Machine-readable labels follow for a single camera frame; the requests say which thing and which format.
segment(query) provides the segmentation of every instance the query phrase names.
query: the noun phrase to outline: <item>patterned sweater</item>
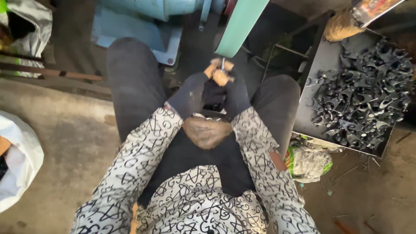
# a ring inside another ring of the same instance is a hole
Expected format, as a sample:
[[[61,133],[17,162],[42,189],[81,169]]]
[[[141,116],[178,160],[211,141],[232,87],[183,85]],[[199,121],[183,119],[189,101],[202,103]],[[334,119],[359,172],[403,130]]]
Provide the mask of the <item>patterned sweater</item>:
[[[92,199],[76,211],[71,233],[128,234],[132,207],[182,124],[179,115],[159,108],[133,130]],[[224,194],[217,167],[206,165],[162,183],[140,214],[138,233],[266,234],[267,222],[279,234],[318,233],[290,173],[273,164],[269,152],[278,144],[254,108],[232,126],[268,219],[254,192]]]

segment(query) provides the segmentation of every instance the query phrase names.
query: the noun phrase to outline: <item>blue machine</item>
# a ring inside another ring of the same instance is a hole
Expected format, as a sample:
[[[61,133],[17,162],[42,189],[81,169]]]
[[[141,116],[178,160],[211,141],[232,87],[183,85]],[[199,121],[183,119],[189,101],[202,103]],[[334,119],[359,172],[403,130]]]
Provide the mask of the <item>blue machine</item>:
[[[156,59],[173,65],[176,61],[182,27],[169,22],[172,15],[201,10],[199,30],[208,13],[220,14],[225,0],[101,0],[95,8],[92,41],[109,47],[123,37],[134,37],[146,43]]]

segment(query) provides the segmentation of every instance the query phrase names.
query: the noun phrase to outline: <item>knee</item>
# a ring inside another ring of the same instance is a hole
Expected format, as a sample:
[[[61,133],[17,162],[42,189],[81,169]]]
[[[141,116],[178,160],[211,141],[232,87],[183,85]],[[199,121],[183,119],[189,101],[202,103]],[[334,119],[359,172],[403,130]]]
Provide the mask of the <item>knee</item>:
[[[297,99],[300,98],[299,84],[288,75],[278,75],[270,77],[264,81],[265,85],[276,87],[276,91],[293,95]]]
[[[144,42],[132,37],[117,39],[107,49],[107,53],[110,55],[125,55],[126,52],[139,54],[152,53],[149,46],[147,46]]]

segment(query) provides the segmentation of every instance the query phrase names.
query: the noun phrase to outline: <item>plastic bag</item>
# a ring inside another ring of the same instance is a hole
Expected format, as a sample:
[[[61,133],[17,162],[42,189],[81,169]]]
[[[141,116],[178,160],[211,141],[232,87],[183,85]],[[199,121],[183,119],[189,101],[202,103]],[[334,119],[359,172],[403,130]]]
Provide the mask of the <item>plastic bag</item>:
[[[43,150],[32,128],[19,117],[0,111],[0,135],[10,143],[5,160],[9,169],[0,180],[0,213],[16,203],[43,163]]]
[[[4,4],[1,4],[2,2],[4,0],[0,0],[0,22],[7,26],[8,19],[7,15],[2,12],[5,8]],[[9,0],[7,1],[7,10],[29,21],[35,27],[34,32],[30,32],[24,38],[16,39],[8,50],[16,54],[40,58],[52,33],[52,11],[35,0]],[[38,61],[7,56],[0,56],[0,61],[30,67],[44,67]],[[25,77],[38,77],[40,75],[30,72],[15,72],[14,74]]]
[[[317,182],[332,167],[332,158],[327,151],[306,146],[289,146],[285,164],[294,180],[301,183]]]

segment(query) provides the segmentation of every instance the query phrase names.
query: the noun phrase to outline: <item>green sanding belt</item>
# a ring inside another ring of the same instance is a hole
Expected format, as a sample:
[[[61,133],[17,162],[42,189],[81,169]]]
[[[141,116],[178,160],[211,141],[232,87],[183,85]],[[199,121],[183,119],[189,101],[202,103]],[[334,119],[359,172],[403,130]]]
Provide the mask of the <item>green sanding belt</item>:
[[[233,57],[240,49],[269,0],[238,0],[216,54]]]

